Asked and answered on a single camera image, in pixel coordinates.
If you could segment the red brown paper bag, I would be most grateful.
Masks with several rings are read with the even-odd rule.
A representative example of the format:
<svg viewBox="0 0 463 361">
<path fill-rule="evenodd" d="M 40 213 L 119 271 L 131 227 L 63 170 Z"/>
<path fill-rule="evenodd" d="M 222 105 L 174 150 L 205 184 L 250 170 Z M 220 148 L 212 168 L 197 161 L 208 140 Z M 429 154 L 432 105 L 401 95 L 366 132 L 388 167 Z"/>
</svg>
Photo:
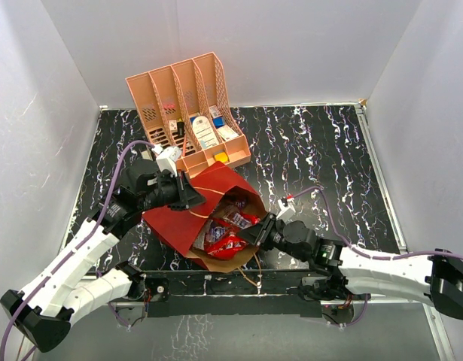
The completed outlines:
<svg viewBox="0 0 463 361">
<path fill-rule="evenodd" d="M 243 272 L 250 260 L 257 259 L 257 247 L 248 244 L 232 259 L 216 259 L 205 252 L 206 232 L 211 221 L 215 221 L 230 227 L 229 232 L 238 236 L 241 229 L 217 219 L 216 212 L 226 205 L 235 205 L 244 213 L 262 220 L 267 211 L 260 196 L 243 177 L 221 162 L 204 169 L 190 182 L 206 197 L 203 205 L 186 211 L 153 209 L 144 212 L 144 221 L 159 241 L 205 270 L 222 274 Z"/>
</svg>

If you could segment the red snack packet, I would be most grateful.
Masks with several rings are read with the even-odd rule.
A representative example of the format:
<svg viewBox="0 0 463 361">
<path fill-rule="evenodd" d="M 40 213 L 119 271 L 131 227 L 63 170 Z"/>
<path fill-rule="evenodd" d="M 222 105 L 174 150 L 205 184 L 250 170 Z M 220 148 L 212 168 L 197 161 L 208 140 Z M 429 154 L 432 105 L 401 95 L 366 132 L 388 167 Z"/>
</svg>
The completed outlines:
<svg viewBox="0 0 463 361">
<path fill-rule="evenodd" d="M 205 252 L 216 259 L 229 260 L 247 246 L 248 243 L 234 232 L 228 232 L 217 241 L 208 243 Z"/>
</svg>

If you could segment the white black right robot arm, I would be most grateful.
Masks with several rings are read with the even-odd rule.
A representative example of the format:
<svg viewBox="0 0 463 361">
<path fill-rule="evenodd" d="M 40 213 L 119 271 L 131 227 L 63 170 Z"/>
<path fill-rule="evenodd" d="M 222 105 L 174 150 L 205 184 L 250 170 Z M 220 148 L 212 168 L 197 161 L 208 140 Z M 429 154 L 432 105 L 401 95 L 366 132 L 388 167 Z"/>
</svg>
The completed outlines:
<svg viewBox="0 0 463 361">
<path fill-rule="evenodd" d="M 274 214 L 238 236 L 261 250 L 277 249 L 307 263 L 311 274 L 298 287 L 304 299 L 351 301 L 380 294 L 421 302 L 463 320 L 463 260 L 445 250 L 407 258 L 356 250 L 344 241 L 319 237 L 301 221 L 285 223 Z"/>
</svg>

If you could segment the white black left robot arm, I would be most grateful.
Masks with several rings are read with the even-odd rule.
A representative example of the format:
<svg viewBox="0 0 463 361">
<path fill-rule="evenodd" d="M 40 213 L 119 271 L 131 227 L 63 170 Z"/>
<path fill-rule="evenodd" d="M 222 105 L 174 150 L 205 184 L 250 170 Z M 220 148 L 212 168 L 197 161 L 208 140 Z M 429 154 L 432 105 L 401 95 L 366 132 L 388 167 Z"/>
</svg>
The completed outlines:
<svg viewBox="0 0 463 361">
<path fill-rule="evenodd" d="M 205 201 L 185 172 L 173 165 L 139 159 L 119 168 L 108 195 L 72 241 L 32 282 L 1 297 L 10 325 L 46 353 L 97 308 L 115 299 L 140 300 L 145 294 L 145 275 L 129 262 L 116 265 L 87 285 L 80 286 L 79 282 L 101 256 L 140 223 L 144 212 L 155 208 L 189 211 Z"/>
</svg>

